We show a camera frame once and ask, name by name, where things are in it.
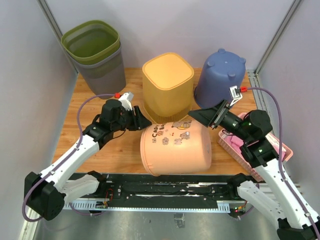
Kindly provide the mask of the large blue plastic bucket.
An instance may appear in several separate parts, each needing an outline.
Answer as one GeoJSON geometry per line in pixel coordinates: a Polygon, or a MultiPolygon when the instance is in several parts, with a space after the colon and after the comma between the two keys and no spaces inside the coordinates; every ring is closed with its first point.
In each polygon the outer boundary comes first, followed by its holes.
{"type": "Polygon", "coordinates": [[[202,108],[211,108],[222,100],[232,101],[230,88],[240,87],[246,73],[246,59],[220,48],[204,62],[194,100],[202,108]]]}

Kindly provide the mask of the yellow slatted waste bin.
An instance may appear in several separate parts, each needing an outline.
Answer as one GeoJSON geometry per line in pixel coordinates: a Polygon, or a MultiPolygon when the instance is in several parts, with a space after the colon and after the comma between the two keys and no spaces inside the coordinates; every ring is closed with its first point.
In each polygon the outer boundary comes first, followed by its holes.
{"type": "Polygon", "coordinates": [[[156,123],[176,122],[192,108],[194,69],[179,54],[167,52],[142,66],[143,107],[156,123]]]}

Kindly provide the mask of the peach cartoon plastic bucket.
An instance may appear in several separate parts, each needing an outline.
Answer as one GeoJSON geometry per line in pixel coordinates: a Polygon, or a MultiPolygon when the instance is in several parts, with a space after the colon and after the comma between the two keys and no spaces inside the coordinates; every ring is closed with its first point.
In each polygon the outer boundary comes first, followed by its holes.
{"type": "Polygon", "coordinates": [[[196,120],[152,124],[142,132],[140,155],[153,176],[206,171],[212,164],[209,130],[196,120]]]}

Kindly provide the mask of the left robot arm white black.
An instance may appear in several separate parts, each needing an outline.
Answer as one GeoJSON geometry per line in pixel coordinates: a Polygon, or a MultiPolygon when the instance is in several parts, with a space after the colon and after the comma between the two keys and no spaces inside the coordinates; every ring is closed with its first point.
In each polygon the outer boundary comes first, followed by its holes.
{"type": "Polygon", "coordinates": [[[28,221],[26,207],[35,211],[41,219],[54,219],[66,204],[93,194],[101,198],[107,193],[105,177],[96,171],[69,182],[73,173],[92,155],[114,139],[118,131],[140,131],[151,126],[138,106],[128,99],[108,99],[85,129],[80,129],[79,139],[56,162],[40,173],[30,172],[24,180],[22,216],[28,221]]]}

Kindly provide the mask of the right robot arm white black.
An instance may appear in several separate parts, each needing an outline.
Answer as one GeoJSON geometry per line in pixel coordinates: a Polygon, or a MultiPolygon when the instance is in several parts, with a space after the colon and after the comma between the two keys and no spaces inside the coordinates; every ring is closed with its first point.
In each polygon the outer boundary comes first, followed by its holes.
{"type": "Polygon", "coordinates": [[[319,214],[283,170],[280,153],[266,138],[273,129],[266,111],[252,110],[240,118],[230,112],[228,102],[223,100],[212,108],[191,110],[188,115],[205,127],[215,129],[221,126],[240,138],[244,160],[262,177],[275,197],[272,200],[248,177],[239,173],[228,181],[226,193],[230,199],[248,201],[273,224],[281,240],[320,238],[319,214]]]}

